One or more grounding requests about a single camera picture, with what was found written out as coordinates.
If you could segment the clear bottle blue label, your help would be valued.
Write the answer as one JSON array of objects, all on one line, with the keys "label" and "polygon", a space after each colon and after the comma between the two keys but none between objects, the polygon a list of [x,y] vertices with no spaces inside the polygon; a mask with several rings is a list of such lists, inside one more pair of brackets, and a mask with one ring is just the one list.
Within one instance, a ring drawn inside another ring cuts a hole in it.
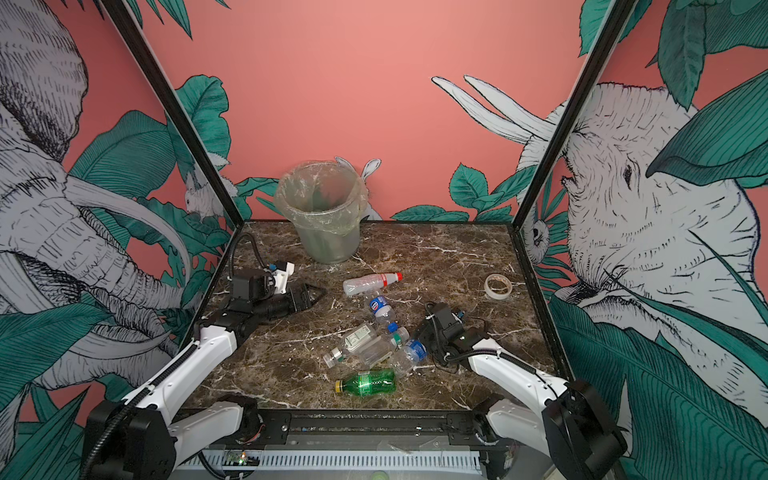
[{"label": "clear bottle blue label", "polygon": [[427,355],[428,353],[420,341],[409,340],[392,355],[390,366],[397,378],[405,378]]}]

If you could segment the green bottle yellow cap front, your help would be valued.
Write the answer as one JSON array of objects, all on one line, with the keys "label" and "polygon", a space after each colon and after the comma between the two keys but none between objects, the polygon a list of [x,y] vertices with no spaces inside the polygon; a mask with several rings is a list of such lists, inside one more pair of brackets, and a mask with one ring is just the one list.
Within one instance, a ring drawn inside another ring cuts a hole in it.
[{"label": "green bottle yellow cap front", "polygon": [[396,377],[391,369],[358,372],[348,378],[337,380],[334,391],[357,397],[389,394],[396,391]]}]

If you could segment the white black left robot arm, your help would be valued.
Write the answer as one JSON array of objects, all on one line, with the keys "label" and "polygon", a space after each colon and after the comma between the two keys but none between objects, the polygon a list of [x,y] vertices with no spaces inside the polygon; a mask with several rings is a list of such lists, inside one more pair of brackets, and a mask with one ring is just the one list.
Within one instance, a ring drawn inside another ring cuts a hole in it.
[{"label": "white black left robot arm", "polygon": [[119,401],[105,400],[88,416],[82,479],[167,479],[184,461],[230,437],[249,444],[264,420],[255,399],[230,395],[182,420],[176,415],[205,378],[262,324],[306,311],[327,291],[293,283],[282,294],[229,300],[196,326],[194,339],[157,374]]}]

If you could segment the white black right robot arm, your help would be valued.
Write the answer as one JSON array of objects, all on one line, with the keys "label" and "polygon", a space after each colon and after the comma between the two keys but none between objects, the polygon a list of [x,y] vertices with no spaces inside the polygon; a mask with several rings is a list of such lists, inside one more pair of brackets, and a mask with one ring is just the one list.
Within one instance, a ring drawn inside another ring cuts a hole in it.
[{"label": "white black right robot arm", "polygon": [[437,365],[463,368],[502,389],[471,412],[470,430],[479,443],[530,447],[566,479],[602,479],[626,452],[624,436],[591,384],[528,364],[486,331],[466,327],[462,312],[427,304],[417,339]]}]

